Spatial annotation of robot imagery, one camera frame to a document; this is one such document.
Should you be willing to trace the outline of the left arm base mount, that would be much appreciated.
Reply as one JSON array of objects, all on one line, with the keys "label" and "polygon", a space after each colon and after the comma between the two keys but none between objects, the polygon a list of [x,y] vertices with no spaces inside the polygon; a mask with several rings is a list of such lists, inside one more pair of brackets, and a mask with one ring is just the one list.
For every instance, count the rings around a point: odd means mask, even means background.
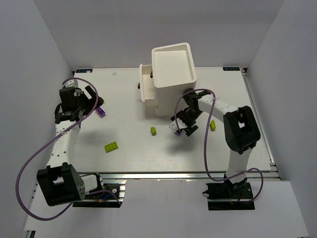
[{"label": "left arm base mount", "polygon": [[75,208],[120,208],[125,194],[125,180],[104,180],[103,188],[111,191],[116,198],[109,192],[100,192],[85,196],[83,201],[74,202]]}]

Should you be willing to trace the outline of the purple lego brick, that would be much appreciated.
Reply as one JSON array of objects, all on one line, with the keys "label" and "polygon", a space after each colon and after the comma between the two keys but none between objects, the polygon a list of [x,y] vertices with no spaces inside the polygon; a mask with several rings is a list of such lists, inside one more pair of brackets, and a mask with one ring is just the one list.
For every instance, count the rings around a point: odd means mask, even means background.
[{"label": "purple lego brick", "polygon": [[96,111],[96,113],[97,113],[101,118],[103,118],[104,116],[106,116],[105,111],[104,111],[102,108],[100,108],[100,107],[96,108],[95,111]]}]

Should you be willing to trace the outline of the lime long lego brick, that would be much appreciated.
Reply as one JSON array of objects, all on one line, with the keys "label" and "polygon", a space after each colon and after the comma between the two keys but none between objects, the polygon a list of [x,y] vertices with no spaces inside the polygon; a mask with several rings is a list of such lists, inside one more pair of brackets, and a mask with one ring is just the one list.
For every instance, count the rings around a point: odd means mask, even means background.
[{"label": "lime long lego brick", "polygon": [[116,149],[118,149],[118,144],[117,144],[116,141],[115,141],[115,142],[112,142],[112,143],[110,143],[110,144],[105,145],[105,151],[106,151],[107,153],[112,152],[112,151],[114,151],[114,150],[116,150]]}]

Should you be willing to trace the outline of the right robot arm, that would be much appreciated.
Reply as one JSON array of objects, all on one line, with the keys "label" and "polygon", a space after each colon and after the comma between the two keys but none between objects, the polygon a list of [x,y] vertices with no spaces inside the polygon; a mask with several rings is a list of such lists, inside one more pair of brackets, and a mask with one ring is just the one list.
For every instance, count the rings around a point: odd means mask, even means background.
[{"label": "right robot arm", "polygon": [[208,89],[187,89],[180,97],[187,104],[181,111],[175,110],[170,129],[180,135],[191,136],[197,129],[197,118],[208,113],[223,123],[224,137],[230,149],[228,168],[222,182],[236,190],[247,182],[246,172],[249,156],[261,138],[255,116],[249,106],[230,105]]}]

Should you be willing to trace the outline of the lime sloped lego brick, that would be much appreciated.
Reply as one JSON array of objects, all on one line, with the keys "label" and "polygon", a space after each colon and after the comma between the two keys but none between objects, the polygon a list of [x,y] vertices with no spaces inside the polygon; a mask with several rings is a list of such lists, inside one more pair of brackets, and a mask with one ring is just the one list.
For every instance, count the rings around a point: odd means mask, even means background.
[{"label": "lime sloped lego brick", "polygon": [[215,131],[215,129],[216,129],[215,121],[214,121],[214,120],[211,120],[211,121],[210,121],[210,130],[211,130],[211,131]]}]

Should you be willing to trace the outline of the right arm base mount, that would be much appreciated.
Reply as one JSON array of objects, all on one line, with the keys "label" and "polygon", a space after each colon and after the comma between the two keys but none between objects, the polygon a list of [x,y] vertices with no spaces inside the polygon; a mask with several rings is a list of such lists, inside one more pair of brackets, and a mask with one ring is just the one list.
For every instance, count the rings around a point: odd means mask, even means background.
[{"label": "right arm base mount", "polygon": [[207,183],[202,193],[207,198],[209,211],[255,210],[250,183],[229,194],[223,183]]}]

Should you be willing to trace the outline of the lime small lego brick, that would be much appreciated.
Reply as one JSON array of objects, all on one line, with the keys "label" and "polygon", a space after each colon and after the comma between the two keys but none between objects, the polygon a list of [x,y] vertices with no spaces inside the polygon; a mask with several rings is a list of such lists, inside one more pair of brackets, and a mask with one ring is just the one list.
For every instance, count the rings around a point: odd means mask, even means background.
[{"label": "lime small lego brick", "polygon": [[156,133],[157,133],[156,128],[155,127],[151,127],[150,128],[150,132],[151,132],[152,136],[155,136]]}]

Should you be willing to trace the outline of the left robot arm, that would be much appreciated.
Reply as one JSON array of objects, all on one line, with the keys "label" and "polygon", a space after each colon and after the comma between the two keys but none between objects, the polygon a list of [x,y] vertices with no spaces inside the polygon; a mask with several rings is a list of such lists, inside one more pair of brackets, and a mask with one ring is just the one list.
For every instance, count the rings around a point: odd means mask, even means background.
[{"label": "left robot arm", "polygon": [[70,80],[59,90],[61,103],[55,109],[54,142],[50,159],[44,169],[38,170],[37,181],[49,206],[82,201],[89,192],[101,191],[104,184],[98,173],[79,175],[72,165],[79,120],[88,115],[94,105],[103,104],[91,86],[78,87],[77,80]]}]

